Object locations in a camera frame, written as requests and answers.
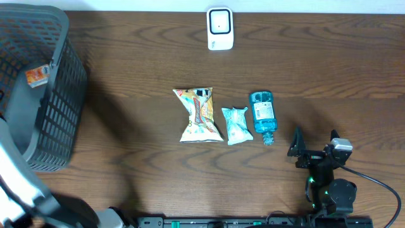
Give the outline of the white teal tissue pack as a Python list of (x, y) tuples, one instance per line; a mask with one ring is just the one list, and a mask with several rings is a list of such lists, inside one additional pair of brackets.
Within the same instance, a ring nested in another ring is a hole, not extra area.
[(229, 146), (253, 140), (253, 136), (248, 130), (245, 116), (248, 107), (242, 109), (222, 108), (221, 110), (227, 125), (227, 143)]

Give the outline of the yellow snack bag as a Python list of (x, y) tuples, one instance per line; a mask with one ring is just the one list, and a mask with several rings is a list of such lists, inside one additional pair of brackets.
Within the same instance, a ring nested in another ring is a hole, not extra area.
[(174, 89), (173, 92), (189, 113), (189, 123), (180, 142), (223, 142), (213, 117), (213, 88)]

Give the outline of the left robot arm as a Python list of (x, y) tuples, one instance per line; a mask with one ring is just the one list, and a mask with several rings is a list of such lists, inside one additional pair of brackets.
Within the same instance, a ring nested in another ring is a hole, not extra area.
[(1, 117), (1, 226), (30, 227), (37, 218), (44, 227), (137, 226), (117, 208), (95, 212), (82, 199), (53, 193), (28, 166)]

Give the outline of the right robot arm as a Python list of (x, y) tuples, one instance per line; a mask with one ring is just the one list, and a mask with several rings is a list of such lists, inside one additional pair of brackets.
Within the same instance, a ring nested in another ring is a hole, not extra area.
[(327, 227), (333, 219), (340, 227), (348, 226), (346, 217), (353, 212), (357, 186), (348, 180), (336, 179), (334, 170), (345, 165), (352, 149), (349, 140), (341, 138), (336, 130), (331, 131), (330, 143), (323, 150), (308, 149), (301, 129), (295, 129), (287, 155), (297, 158), (297, 168), (309, 170), (305, 194), (313, 205), (313, 213), (305, 218), (308, 227)]

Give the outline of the small orange box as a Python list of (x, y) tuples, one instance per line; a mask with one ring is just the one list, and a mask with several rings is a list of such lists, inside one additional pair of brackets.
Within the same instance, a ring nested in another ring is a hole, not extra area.
[(25, 72), (27, 84), (31, 88), (39, 87), (48, 83), (48, 78), (50, 76), (49, 65), (42, 65), (37, 68), (27, 70)]

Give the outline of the teal mouthwash bottle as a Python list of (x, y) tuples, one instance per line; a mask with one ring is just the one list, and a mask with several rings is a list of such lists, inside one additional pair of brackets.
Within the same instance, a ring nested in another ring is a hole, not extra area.
[(273, 107), (273, 94), (270, 91), (253, 92), (249, 95), (249, 102), (255, 131), (262, 135), (264, 145), (272, 145), (274, 143), (273, 133), (278, 129)]

